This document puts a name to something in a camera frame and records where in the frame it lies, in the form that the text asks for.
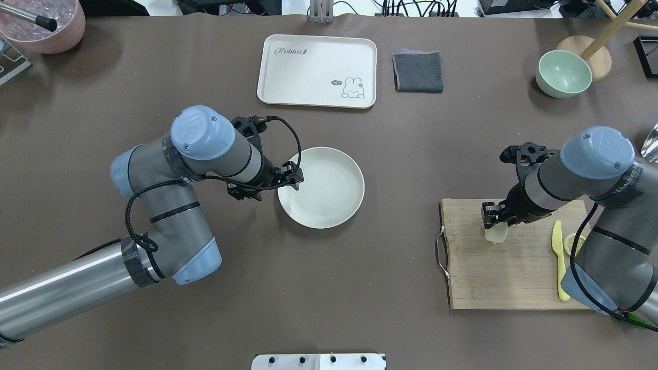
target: yellow plastic knife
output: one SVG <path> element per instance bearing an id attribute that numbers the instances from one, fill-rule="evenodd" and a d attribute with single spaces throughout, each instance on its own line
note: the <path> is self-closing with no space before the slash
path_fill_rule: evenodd
<path id="1" fill-rule="evenodd" d="M 560 285 L 562 278 L 565 276 L 565 255 L 562 252 L 562 221 L 555 221 L 555 225 L 553 225 L 553 237 L 551 239 L 551 247 L 557 256 L 557 295 L 561 300 L 568 301 L 570 297 L 562 290 L 562 286 Z"/>

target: cable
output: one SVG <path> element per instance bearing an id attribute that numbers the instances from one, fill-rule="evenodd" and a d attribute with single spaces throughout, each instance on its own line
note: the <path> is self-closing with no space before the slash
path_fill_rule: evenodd
<path id="1" fill-rule="evenodd" d="M 437 0 L 433 0 L 433 1 L 431 1 L 431 0 L 415 1 L 415 0 L 414 0 L 412 3 L 402 3 L 402 6 L 404 7 L 405 5 L 412 5 L 412 4 L 418 5 L 418 4 L 422 4 L 422 3 L 441 3 L 441 2 L 440 2 L 440 1 L 437 1 Z M 394 3 L 394 1 L 393 1 L 393 2 L 392 2 L 392 5 L 387 6 L 387 8 L 390 9 L 390 8 L 392 8 L 392 7 L 396 7 L 396 6 L 397 6 L 397 5 L 395 5 L 395 3 Z M 424 12 L 418 12 L 418 16 L 420 16 L 420 17 L 422 17 L 423 14 L 425 14 L 425 13 L 424 13 Z"/>
<path id="2" fill-rule="evenodd" d="M 619 15 L 619 13 L 623 12 L 624 8 L 626 8 L 627 5 L 628 5 L 628 3 L 626 1 L 624 1 L 624 5 L 622 5 L 621 8 L 619 8 L 619 11 L 617 12 L 617 15 Z"/>
<path id="3" fill-rule="evenodd" d="M 416 5 L 416 9 L 418 9 L 418 15 L 420 15 L 420 5 L 416 2 L 416 0 L 413 0 L 414 5 Z"/>
<path id="4" fill-rule="evenodd" d="M 408 18 L 409 17 L 409 12 L 407 11 L 407 6 L 404 4 L 404 0 L 400 0 L 397 3 L 397 8 L 398 9 L 400 9 L 400 5 L 402 5 L 402 10 L 405 11 L 405 16 Z"/>
<path id="5" fill-rule="evenodd" d="M 95 252 L 97 252 L 97 251 L 99 251 L 99 250 L 102 250 L 103 248 L 109 247 L 109 246 L 111 246 L 112 244 L 119 243 L 120 241 L 121 241 L 121 238 L 119 238 L 119 239 L 114 239 L 113 241 L 111 241 L 111 242 L 107 242 L 107 243 L 105 243 L 105 244 L 101 244 L 100 246 L 97 246 L 96 248 L 93 248 L 92 250 L 89 250 L 89 251 L 85 252 L 85 254 L 82 254 L 80 257 L 77 257 L 76 259 L 83 258 L 83 257 L 85 257 L 85 256 L 87 256 L 87 255 L 90 255 L 90 254 L 95 253 Z"/>
<path id="6" fill-rule="evenodd" d="M 359 13 L 357 13 L 356 10 L 354 10 L 354 7 L 351 6 L 347 1 L 342 1 L 342 0 L 341 0 L 341 1 L 336 1 L 336 2 L 334 3 L 334 5 L 336 5 L 336 4 L 340 4 L 340 3 L 347 4 L 347 6 L 350 7 L 350 8 L 352 9 L 352 11 L 354 12 L 354 14 L 357 14 L 357 15 L 359 14 Z"/>
<path id="7" fill-rule="evenodd" d="M 290 126 L 286 120 L 284 120 L 281 117 L 278 116 L 267 116 L 267 120 L 265 122 L 271 122 L 273 120 L 277 120 L 282 122 L 283 124 L 288 127 L 288 130 L 292 133 L 292 135 L 295 137 L 295 141 L 297 143 L 297 166 L 292 170 L 290 175 L 280 184 L 273 185 L 273 186 L 252 186 L 252 185 L 247 185 L 243 184 L 241 182 L 233 181 L 230 180 L 229 178 L 225 178 L 222 176 L 214 176 L 214 175 L 206 175 L 202 174 L 200 175 L 201 178 L 203 179 L 208 179 L 208 180 L 221 180 L 224 182 L 227 182 L 229 184 L 233 184 L 236 186 L 239 186 L 240 188 L 245 188 L 245 189 L 252 189 L 252 190 L 273 190 L 273 189 L 278 189 L 282 188 L 290 183 L 292 181 L 293 177 L 297 174 L 297 170 L 299 170 L 299 165 L 301 164 L 301 142 L 299 141 L 299 136 L 297 135 L 297 132 Z M 126 213 L 125 213 L 125 218 L 124 221 L 126 223 L 126 229 L 128 230 L 128 234 L 130 235 L 130 238 L 135 242 L 135 244 L 141 246 L 147 251 L 150 251 L 151 253 L 155 252 L 158 250 L 158 245 L 157 243 L 153 240 L 150 239 L 148 236 L 143 236 L 136 234 L 135 231 L 132 228 L 132 224 L 130 223 L 130 212 L 132 211 L 132 206 L 135 203 L 135 200 L 141 196 L 142 194 L 146 192 L 150 192 L 151 190 L 161 188 L 163 186 L 170 186 L 170 185 L 182 185 L 183 183 L 180 180 L 169 180 L 169 181 L 164 181 L 160 182 L 158 184 L 154 184 L 151 186 L 148 186 L 135 194 L 133 194 L 130 199 L 128 199 L 128 204 L 126 205 Z"/>
<path id="8" fill-rule="evenodd" d="M 230 13 L 232 10 L 233 10 L 233 4 L 229 4 L 229 6 L 228 6 L 228 11 L 226 11 L 226 13 L 224 13 L 224 14 L 222 14 L 222 15 L 220 15 L 220 16 L 225 16 L 225 15 L 227 15 L 228 13 Z"/>
<path id="9" fill-rule="evenodd" d="M 571 247 L 571 255 L 575 256 L 576 255 L 576 246 L 578 245 L 578 241 L 580 239 L 580 235 L 582 234 L 583 229 L 585 229 L 585 225 L 590 221 L 592 216 L 594 216 L 594 213 L 596 212 L 596 209 L 599 207 L 597 203 L 594 203 L 594 206 L 592 207 L 592 210 L 587 214 L 587 217 L 582 221 L 582 224 L 580 224 L 580 227 L 578 227 L 578 231 L 576 232 L 576 236 L 574 237 L 574 244 Z M 638 327 L 642 327 L 645 329 L 649 329 L 655 332 L 658 332 L 658 327 L 654 327 L 651 325 L 647 325 L 643 322 L 629 319 L 626 316 L 620 314 L 619 312 L 611 311 L 608 307 L 605 307 L 601 302 L 597 301 L 596 298 L 594 298 L 588 291 L 585 289 L 585 286 L 582 284 L 582 281 L 580 280 L 580 277 L 578 276 L 578 272 L 576 271 L 576 258 L 571 258 L 569 260 L 569 267 L 571 268 L 571 273 L 574 275 L 574 278 L 576 280 L 576 284 L 580 288 L 580 290 L 585 294 L 585 297 L 589 299 L 593 304 L 596 305 L 596 307 L 600 308 L 604 312 L 606 312 L 608 315 L 610 315 L 612 318 L 617 319 L 619 321 L 625 321 L 631 325 L 636 325 Z"/>
<path id="10" fill-rule="evenodd" d="M 531 0 L 526 0 L 526 1 L 527 1 L 530 5 L 532 5 L 533 7 L 537 8 L 537 10 L 543 11 L 543 10 L 546 10 L 546 9 L 550 9 L 550 8 L 552 8 L 555 4 L 561 2 L 562 0 L 556 0 L 556 1 L 554 1 L 552 4 L 550 4 L 549 6 L 547 6 L 547 7 L 543 7 L 543 8 L 537 6 L 537 4 L 533 3 Z"/>
<path id="11" fill-rule="evenodd" d="M 234 11 L 234 12 L 236 12 L 236 13 L 238 13 L 238 14 L 253 14 L 253 13 L 243 13 L 243 12 L 239 12 L 239 11 L 233 9 L 233 8 L 231 8 L 231 11 Z"/>
<path id="12" fill-rule="evenodd" d="M 439 9 L 438 9 L 439 12 L 441 12 L 442 9 L 443 9 L 443 11 L 445 11 L 445 7 L 444 7 L 444 5 L 441 3 L 441 1 L 428 1 L 428 2 L 429 2 L 429 3 L 432 3 L 432 4 L 430 4 L 427 8 L 425 8 L 425 11 L 422 12 L 421 17 L 425 16 L 425 14 L 427 14 L 428 11 L 430 12 L 430 16 L 432 16 L 432 9 L 434 8 L 434 5 L 439 5 L 439 7 L 438 7 L 438 8 L 439 8 Z"/>

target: brown table surface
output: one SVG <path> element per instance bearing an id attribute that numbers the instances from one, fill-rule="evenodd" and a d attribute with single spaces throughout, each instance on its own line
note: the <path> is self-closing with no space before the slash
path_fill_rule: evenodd
<path id="1" fill-rule="evenodd" d="M 80 46 L 26 53 L 34 66 L 0 88 L 0 283 L 62 265 L 126 234 L 112 160 L 164 134 L 190 105 L 229 118 L 279 115 L 304 148 L 360 165 L 357 214 L 328 230 L 292 221 L 274 192 L 238 202 L 220 182 L 196 186 L 224 262 L 188 286 L 167 279 L 29 336 L 2 369 L 249 369 L 255 354 L 386 353 L 388 369 L 655 369 L 658 336 L 593 311 L 455 311 L 434 261 L 442 198 L 500 198 L 516 182 L 498 161 L 511 144 L 560 148 L 606 124 L 636 145 L 656 123 L 623 29 L 613 69 L 572 99 L 534 82 L 543 53 L 605 20 L 304 16 L 89 19 Z M 256 96 L 271 34 L 368 38 L 378 48 L 377 102 L 364 111 L 270 106 Z M 397 93 L 391 54 L 439 50 L 442 94 Z M 294 153 L 272 122 L 265 153 Z M 148 230 L 141 206 L 136 230 Z"/>

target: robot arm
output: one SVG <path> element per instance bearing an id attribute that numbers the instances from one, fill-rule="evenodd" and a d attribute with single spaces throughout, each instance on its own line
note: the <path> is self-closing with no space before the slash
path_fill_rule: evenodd
<path id="1" fill-rule="evenodd" d="M 138 194 L 152 230 L 138 242 L 125 236 L 0 290 L 0 349 L 165 277 L 189 284 L 217 270 L 222 259 L 191 185 L 215 172 L 239 200 L 260 200 L 260 190 L 283 185 L 297 189 L 301 169 L 292 162 L 277 168 L 262 154 L 258 133 L 270 120 L 238 117 L 231 123 L 208 107 L 190 107 L 169 134 L 117 157 L 111 167 L 114 185 L 131 200 Z"/>
<path id="2" fill-rule="evenodd" d="M 528 151 L 544 152 L 528 158 Z M 589 128 L 567 141 L 558 155 L 526 143 L 510 147 L 519 183 L 498 205 L 483 203 L 485 228 L 544 218 L 571 200 L 587 195 L 605 210 L 575 258 L 584 288 L 610 311 L 637 311 L 658 324 L 658 274 L 647 257 L 658 242 L 654 217 L 658 170 L 635 158 L 635 149 L 608 127 Z M 587 298 L 567 271 L 562 287 L 569 295 L 603 312 Z"/>

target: ice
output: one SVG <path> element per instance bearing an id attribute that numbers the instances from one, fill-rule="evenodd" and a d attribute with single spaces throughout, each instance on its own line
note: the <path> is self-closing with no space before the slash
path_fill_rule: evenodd
<path id="1" fill-rule="evenodd" d="M 18 0 L 9 2 L 38 15 L 55 19 L 58 30 L 73 19 L 73 13 L 77 4 L 77 0 Z M 53 34 L 36 24 L 9 16 L 8 14 L 0 14 L 0 22 L 5 25 L 7 33 L 17 40 L 41 40 Z"/>

